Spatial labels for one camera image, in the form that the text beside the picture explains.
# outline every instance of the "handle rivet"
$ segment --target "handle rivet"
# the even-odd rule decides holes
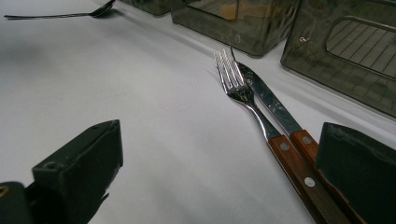
[[[314,179],[312,179],[311,177],[307,177],[305,180],[304,180],[304,182],[305,182],[305,184],[308,186],[308,187],[314,187],[315,186],[315,180]]]
[[[280,144],[280,148],[282,148],[282,150],[289,150],[289,144],[287,144],[287,143],[282,143],[282,144]]]
[[[0,198],[9,192],[9,186],[0,186]]]
[[[303,142],[306,144],[311,144],[312,143],[312,139],[310,137],[304,136],[303,137]]]

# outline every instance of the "table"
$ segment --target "table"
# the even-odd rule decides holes
[[[13,0],[0,14],[90,12],[104,2]],[[119,119],[124,166],[91,224],[314,223],[254,118],[223,92],[213,52],[225,45],[122,2],[105,19],[3,18],[0,30],[1,181],[29,185],[49,154]],[[317,141],[327,121],[396,147],[394,119],[286,71],[284,46],[235,57]]]

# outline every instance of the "translucent container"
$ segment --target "translucent container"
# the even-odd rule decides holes
[[[251,57],[261,57],[289,33],[294,0],[170,0],[173,23]]]
[[[121,0],[121,2],[140,8],[156,17],[171,11],[169,0]]]
[[[395,0],[301,0],[281,62],[396,118],[395,54]]]

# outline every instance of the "cutlery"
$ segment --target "cutlery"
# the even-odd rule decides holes
[[[351,220],[355,220],[357,223],[364,222],[356,210],[352,208],[343,193],[335,188],[317,168],[316,160],[318,155],[318,143],[311,134],[298,124],[294,117],[289,113],[288,109],[282,105],[271,89],[268,88],[265,82],[262,81],[262,79],[253,70],[240,62],[235,61],[235,63],[249,87],[253,90],[256,96],[258,96],[268,111],[274,116],[276,121],[289,136],[290,141],[297,147],[304,159],[311,165],[313,170],[317,173],[317,177],[346,212],[348,217]]]
[[[113,7],[115,2],[116,2],[116,0],[111,0],[91,13],[76,13],[76,14],[64,14],[64,15],[53,15],[53,16],[10,16],[10,15],[5,15],[4,17],[6,17],[9,20],[54,19],[54,18],[83,17],[83,16],[91,16],[94,18],[98,18],[98,17],[105,15]]]
[[[238,69],[232,49],[231,54],[233,58],[230,61],[225,49],[214,53],[222,88],[232,100],[249,110],[258,121],[269,148],[313,219],[317,223],[350,223],[289,139],[281,134],[256,106],[253,92]]]

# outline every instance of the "brown wooden handle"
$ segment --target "brown wooden handle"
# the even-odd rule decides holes
[[[306,130],[292,133],[290,141],[297,147],[304,158],[311,164],[312,167],[316,166],[318,155],[318,143]]]
[[[286,136],[272,138],[268,144],[317,223],[350,223]]]
[[[321,181],[323,186],[330,192],[332,197],[335,199],[337,204],[346,213],[349,219],[353,223],[365,223],[363,218],[352,208],[348,200],[344,195],[335,188],[327,179],[323,176],[320,170],[317,169],[316,160],[318,155],[318,143],[308,133],[307,130],[301,130],[299,132],[292,133],[290,135],[290,141],[297,147],[301,155],[311,165],[317,174],[318,179]]]

